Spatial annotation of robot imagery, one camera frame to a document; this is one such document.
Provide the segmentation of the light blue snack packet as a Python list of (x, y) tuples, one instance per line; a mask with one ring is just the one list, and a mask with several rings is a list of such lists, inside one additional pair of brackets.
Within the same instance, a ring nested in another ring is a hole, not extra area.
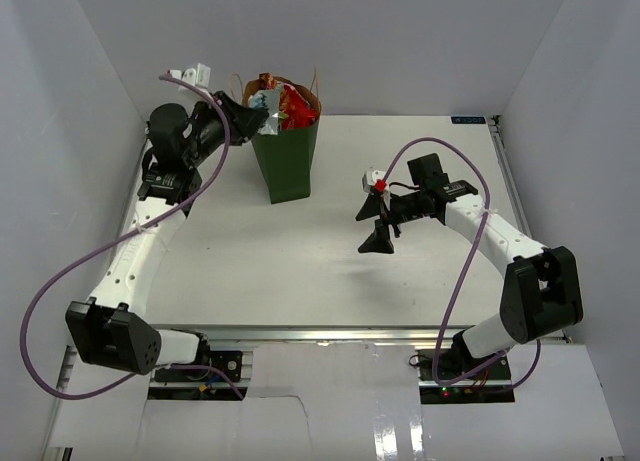
[(263, 110), (268, 114), (258, 130), (260, 135), (276, 136), (280, 132), (281, 123), (286, 118), (280, 108), (281, 92), (280, 88), (262, 89), (248, 98), (250, 108)]

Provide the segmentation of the large red candy bag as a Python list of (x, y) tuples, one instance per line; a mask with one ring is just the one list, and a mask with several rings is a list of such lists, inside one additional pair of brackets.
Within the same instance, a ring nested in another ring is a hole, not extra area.
[(318, 121), (320, 111), (312, 105), (297, 85), (270, 73), (261, 73), (259, 80), (263, 90), (279, 92), (280, 130), (308, 128)]

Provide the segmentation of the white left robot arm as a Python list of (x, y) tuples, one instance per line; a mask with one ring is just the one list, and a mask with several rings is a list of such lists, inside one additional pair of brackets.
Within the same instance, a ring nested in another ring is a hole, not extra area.
[(147, 305), (169, 244), (189, 216), (190, 198), (203, 186), (199, 166), (219, 147), (249, 141), (268, 117), (267, 109), (242, 106), (222, 91), (191, 112), (176, 103), (152, 111), (129, 237), (87, 300), (71, 303), (65, 314), (84, 363), (137, 375), (176, 364), (191, 380), (209, 373), (212, 358), (201, 349), (202, 337), (152, 327)]

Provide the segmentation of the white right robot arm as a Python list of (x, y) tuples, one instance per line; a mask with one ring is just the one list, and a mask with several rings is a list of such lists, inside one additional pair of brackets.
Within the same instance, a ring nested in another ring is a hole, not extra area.
[(432, 357), (441, 380), (475, 379), (497, 353), (582, 321), (577, 264), (569, 249), (549, 248), (490, 212), (472, 184), (449, 179), (437, 155), (407, 165), (413, 184), (404, 195), (391, 192), (385, 172), (364, 174), (367, 198), (356, 218), (375, 224), (359, 253), (391, 254), (402, 224), (433, 218), (467, 239), (503, 279), (498, 312), (457, 333), (449, 349)]

